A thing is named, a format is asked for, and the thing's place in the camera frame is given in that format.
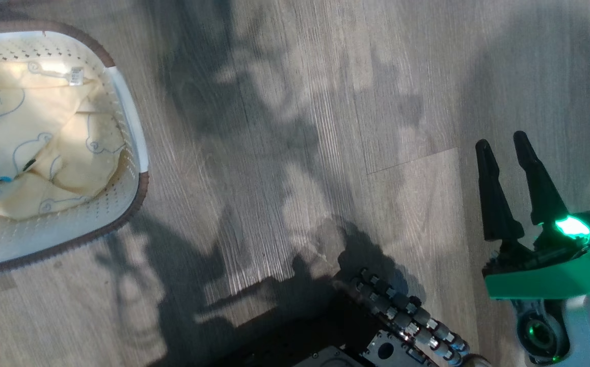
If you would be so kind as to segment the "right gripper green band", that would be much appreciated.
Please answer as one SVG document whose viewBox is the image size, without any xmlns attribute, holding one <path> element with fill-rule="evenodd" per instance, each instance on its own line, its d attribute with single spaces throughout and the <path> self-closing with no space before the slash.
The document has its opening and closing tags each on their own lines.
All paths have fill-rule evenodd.
<svg viewBox="0 0 590 367">
<path fill-rule="evenodd" d="M 534 250 L 501 248 L 482 270 L 489 297 L 497 300 L 566 300 L 590 295 L 590 214 L 565 206 L 525 132 L 513 135 L 525 171 L 531 222 L 543 225 Z M 524 229 L 514 218 L 499 181 L 499 165 L 487 140 L 476 143 L 484 239 L 518 240 Z"/>
</svg>

